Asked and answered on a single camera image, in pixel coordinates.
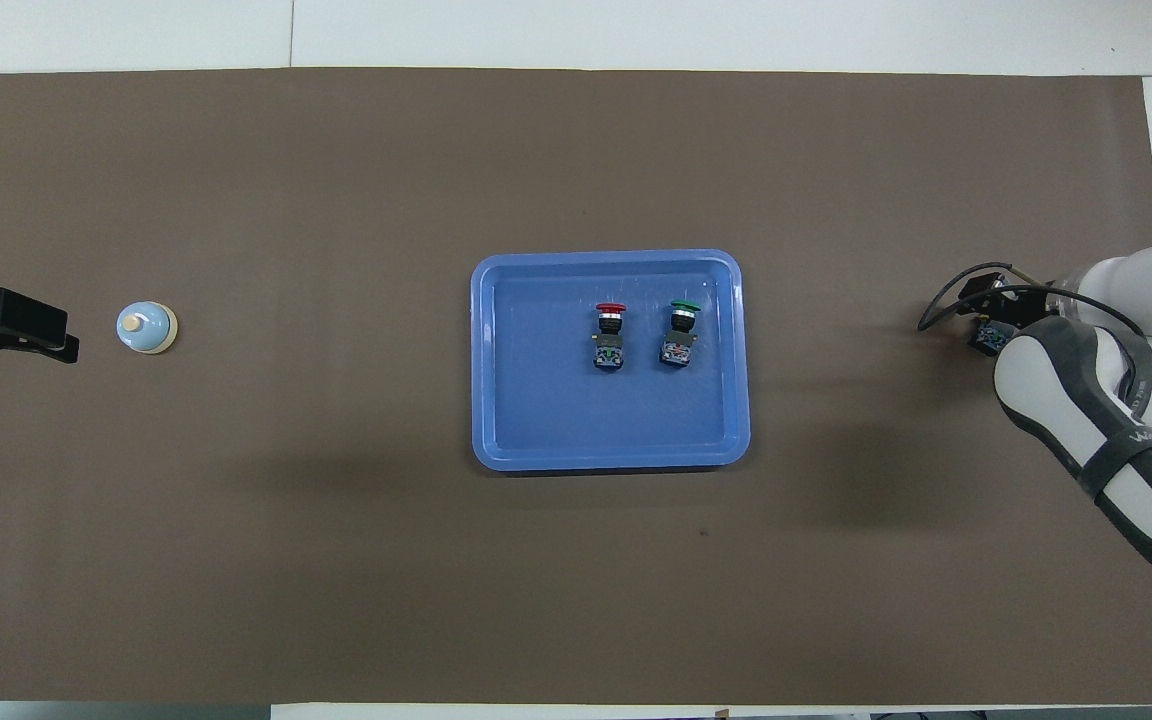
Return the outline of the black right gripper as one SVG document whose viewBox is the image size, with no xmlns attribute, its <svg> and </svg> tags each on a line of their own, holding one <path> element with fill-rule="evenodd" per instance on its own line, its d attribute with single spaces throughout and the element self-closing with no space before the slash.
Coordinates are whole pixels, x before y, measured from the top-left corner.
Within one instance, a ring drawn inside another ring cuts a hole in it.
<svg viewBox="0 0 1152 720">
<path fill-rule="evenodd" d="M 1053 314 L 1048 295 L 1038 287 L 1011 282 L 1002 272 L 973 275 L 957 293 L 956 314 L 1024 329 Z"/>
</svg>

